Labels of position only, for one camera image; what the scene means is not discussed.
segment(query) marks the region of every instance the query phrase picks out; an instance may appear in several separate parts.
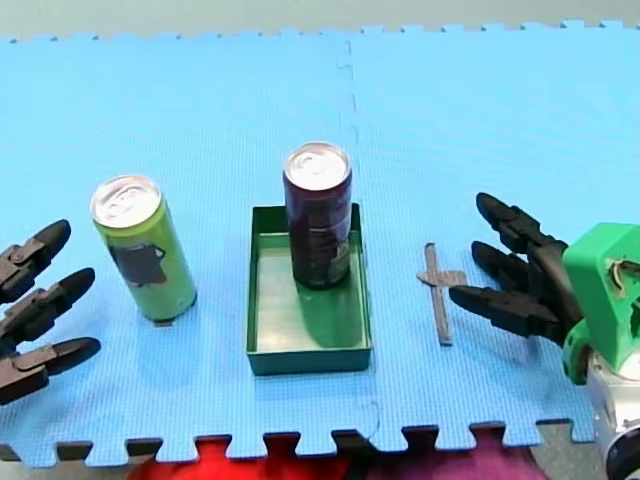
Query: plastic tray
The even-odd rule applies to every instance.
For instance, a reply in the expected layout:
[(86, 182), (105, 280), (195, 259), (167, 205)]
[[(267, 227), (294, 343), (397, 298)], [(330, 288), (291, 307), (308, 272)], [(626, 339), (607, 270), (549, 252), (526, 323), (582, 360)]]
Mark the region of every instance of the plastic tray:
[(247, 354), (256, 375), (364, 370), (372, 342), (360, 225), (353, 206), (351, 274), (328, 290), (292, 275), (285, 207), (253, 209)]

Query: green can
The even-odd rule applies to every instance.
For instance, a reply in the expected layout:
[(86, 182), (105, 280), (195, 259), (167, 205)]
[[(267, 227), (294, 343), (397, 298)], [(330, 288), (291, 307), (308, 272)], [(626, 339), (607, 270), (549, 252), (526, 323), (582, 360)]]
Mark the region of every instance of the green can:
[(108, 180), (96, 189), (90, 209), (144, 316), (171, 321), (195, 303), (197, 290), (169, 206), (152, 180), (136, 175)]

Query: can lid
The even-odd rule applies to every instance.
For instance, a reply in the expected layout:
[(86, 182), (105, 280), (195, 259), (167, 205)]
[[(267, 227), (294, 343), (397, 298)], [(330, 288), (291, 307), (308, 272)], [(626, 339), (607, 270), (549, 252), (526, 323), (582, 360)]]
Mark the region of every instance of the can lid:
[(162, 201), (162, 193), (148, 178), (123, 175), (107, 180), (91, 197), (90, 210), (100, 225), (128, 228), (151, 217)]
[(351, 173), (349, 157), (330, 143), (306, 143), (289, 155), (284, 168), (291, 183), (305, 190), (328, 190)]

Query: blue foam mat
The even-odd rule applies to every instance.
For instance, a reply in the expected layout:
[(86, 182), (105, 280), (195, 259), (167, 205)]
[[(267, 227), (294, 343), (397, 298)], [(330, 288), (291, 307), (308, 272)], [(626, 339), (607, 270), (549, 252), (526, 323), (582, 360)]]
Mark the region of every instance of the blue foam mat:
[[(1, 408), (0, 444), (44, 467), (75, 441), (93, 443), (88, 465), (108, 466), (140, 438), (161, 438), (163, 461), (193, 459), (194, 439), (215, 435), (232, 436), (231, 456), (263, 455), (275, 432), (299, 432), (298, 454), (334, 452), (335, 430), (402, 450), (414, 426), (437, 426), (440, 448), (470, 448), (469, 426), (489, 422), (506, 425), (508, 445), (537, 443), (536, 422), (562, 419), (590, 440), (588, 402), (557, 347), (448, 305), (454, 346), (440, 348), (415, 273), (435, 241), (442, 267), (488, 283), (469, 254), (472, 240), (497, 243), (475, 212), (478, 190), (567, 241), (600, 220), (637, 221), (640, 32), (496, 28), (0, 44), (0, 165), (11, 173), (0, 178), (10, 206), (0, 241), (68, 218), (72, 238), (39, 284), (83, 266), (98, 278), (37, 344), (103, 343)], [(282, 160), (312, 139), (344, 145), (355, 162), (373, 361), (360, 373), (254, 378), (251, 207), (283, 202)], [(197, 307), (171, 328), (136, 313), (89, 220), (95, 186), (127, 172), (165, 190), (199, 285)]]

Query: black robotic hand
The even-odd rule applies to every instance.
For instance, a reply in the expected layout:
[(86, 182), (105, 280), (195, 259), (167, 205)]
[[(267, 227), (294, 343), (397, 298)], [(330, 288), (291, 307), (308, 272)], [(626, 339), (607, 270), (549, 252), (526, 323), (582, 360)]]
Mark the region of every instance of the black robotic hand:
[[(481, 242), (471, 246), (476, 264), (503, 290), (452, 287), (451, 300), (488, 318), (495, 327), (523, 337), (542, 336), (562, 346), (569, 330), (582, 319), (562, 263), (567, 244), (543, 234), (540, 223), (519, 207), (509, 207), (486, 193), (477, 195), (476, 205), (512, 252), (507, 255)], [(526, 255), (528, 262), (517, 254)]]
[(48, 290), (38, 288), (27, 295), (71, 235), (66, 220), (44, 228), (24, 245), (13, 245), (0, 254), (0, 304), (17, 302), (0, 321), (0, 405), (13, 402), (49, 384), (49, 376), (79, 365), (100, 350), (95, 338), (76, 338), (49, 344), (20, 354), (22, 342), (33, 341), (49, 331), (55, 319), (69, 310), (93, 284), (93, 269), (79, 270)]

